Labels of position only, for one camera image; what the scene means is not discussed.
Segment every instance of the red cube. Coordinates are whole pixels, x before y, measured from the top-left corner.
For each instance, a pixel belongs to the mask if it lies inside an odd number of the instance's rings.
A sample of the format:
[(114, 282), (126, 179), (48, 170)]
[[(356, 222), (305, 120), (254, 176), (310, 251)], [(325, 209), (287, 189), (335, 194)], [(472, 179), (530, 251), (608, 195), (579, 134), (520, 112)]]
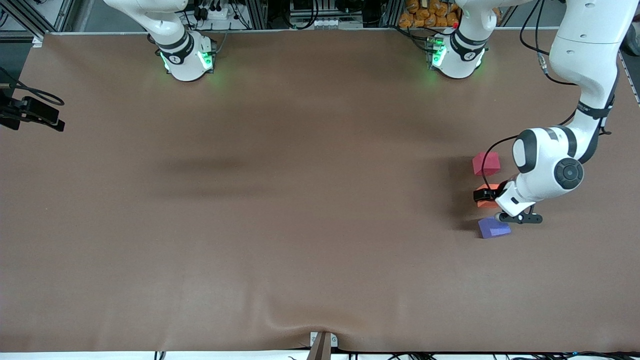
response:
[[(484, 154), (484, 152), (480, 152), (473, 160), (475, 175), (482, 175), (482, 160), (484, 158)], [(498, 153), (490, 152), (484, 161), (484, 174), (487, 176), (494, 175), (498, 171), (500, 171), (500, 159), (498, 159)]]

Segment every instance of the black clamp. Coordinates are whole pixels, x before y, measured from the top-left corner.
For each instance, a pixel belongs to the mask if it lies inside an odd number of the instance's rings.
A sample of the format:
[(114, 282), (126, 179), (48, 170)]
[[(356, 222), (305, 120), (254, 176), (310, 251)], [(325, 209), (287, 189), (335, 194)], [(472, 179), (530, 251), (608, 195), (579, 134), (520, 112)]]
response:
[(65, 129), (65, 122), (58, 119), (57, 109), (31, 96), (18, 101), (0, 91), (0, 126), (18, 130), (20, 122), (35, 122), (56, 131)]
[(507, 185), (507, 181), (503, 181), (500, 183), (500, 185), (498, 185), (496, 189), (482, 188), (482, 189), (474, 190), (474, 201), (475, 202), (495, 201), (495, 199), (497, 199), (498, 196), (500, 196), (500, 194), (502, 193), (506, 185)]
[(515, 217), (509, 216), (507, 213), (498, 213), (496, 215), (496, 220), (501, 222), (512, 222), (516, 224), (540, 224), (542, 222), (542, 215), (534, 214), (533, 209), (531, 209), (528, 213), (524, 211), (519, 213)]

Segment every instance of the orange bag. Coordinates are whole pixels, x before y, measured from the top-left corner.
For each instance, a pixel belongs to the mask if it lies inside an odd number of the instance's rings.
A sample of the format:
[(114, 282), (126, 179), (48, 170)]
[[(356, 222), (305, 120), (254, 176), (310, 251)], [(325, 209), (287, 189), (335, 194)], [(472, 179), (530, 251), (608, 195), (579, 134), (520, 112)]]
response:
[(459, 24), (458, 16), (456, 13), (449, 13), (447, 15), (447, 26), (454, 26), (455, 24)]
[(420, 3), (418, 0), (406, 0), (405, 2), (406, 10), (410, 13), (415, 13), (420, 10)]
[(431, 27), (436, 24), (436, 15), (431, 14), (427, 19), (424, 19), (424, 26)]
[(446, 28), (447, 27), (447, 18), (438, 16), (436, 17), (436, 27), (437, 28)]
[(431, 16), (431, 14), (429, 13), (429, 10), (427, 9), (420, 9), (418, 10), (417, 13), (415, 13), (415, 19), (416, 20), (426, 20), (429, 18), (429, 16)]
[(435, 14), (436, 16), (444, 16), (447, 14), (448, 5), (443, 4), (440, 0), (430, 0), (429, 1), (429, 12)]
[(398, 26), (401, 28), (410, 28), (413, 24), (413, 15), (410, 13), (403, 13), (400, 15), (400, 20), (398, 21)]

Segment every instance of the green led light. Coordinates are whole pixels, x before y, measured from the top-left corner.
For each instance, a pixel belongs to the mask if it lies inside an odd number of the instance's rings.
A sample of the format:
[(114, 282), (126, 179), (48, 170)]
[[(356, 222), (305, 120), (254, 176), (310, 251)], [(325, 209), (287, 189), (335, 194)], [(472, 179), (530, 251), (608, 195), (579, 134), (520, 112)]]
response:
[(447, 54), (447, 48), (446, 46), (442, 46), (440, 48), (440, 50), (438, 50), (434, 55), (433, 55), (433, 61), (431, 62), (431, 64), (433, 66), (441, 66), (442, 65), (442, 59), (444, 59), (444, 56)]
[(198, 52), (198, 57), (200, 58), (200, 62), (205, 69), (211, 68), (211, 55), (207, 53)]
[(162, 58), (162, 61), (164, 63), (164, 68), (169, 71), (169, 64), (166, 63), (166, 58), (164, 57), (163, 53), (160, 53), (160, 57)]

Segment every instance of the purple cube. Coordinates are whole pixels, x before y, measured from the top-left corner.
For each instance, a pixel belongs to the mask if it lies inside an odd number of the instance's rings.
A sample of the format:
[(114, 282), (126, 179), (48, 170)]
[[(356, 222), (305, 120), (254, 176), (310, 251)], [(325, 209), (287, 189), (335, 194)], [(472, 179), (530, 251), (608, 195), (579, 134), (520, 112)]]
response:
[(511, 233), (509, 224), (500, 222), (494, 217), (484, 218), (478, 221), (483, 239), (497, 238)]

